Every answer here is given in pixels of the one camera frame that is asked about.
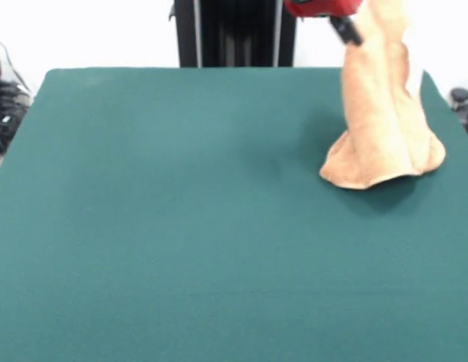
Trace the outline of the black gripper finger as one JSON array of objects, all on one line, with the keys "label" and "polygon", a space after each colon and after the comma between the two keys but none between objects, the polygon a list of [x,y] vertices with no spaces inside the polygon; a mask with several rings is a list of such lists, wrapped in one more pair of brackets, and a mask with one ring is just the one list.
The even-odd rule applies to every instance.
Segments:
[{"label": "black gripper finger", "polygon": [[362,44],[362,37],[349,17],[330,16],[329,22],[344,44],[352,43],[356,46]]}]

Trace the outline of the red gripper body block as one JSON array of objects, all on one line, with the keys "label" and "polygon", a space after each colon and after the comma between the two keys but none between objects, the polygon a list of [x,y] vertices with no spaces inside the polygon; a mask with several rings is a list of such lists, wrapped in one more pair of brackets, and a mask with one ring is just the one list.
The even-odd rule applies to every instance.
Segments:
[{"label": "red gripper body block", "polygon": [[287,0],[284,5],[295,17],[348,17],[354,15],[362,0]]}]

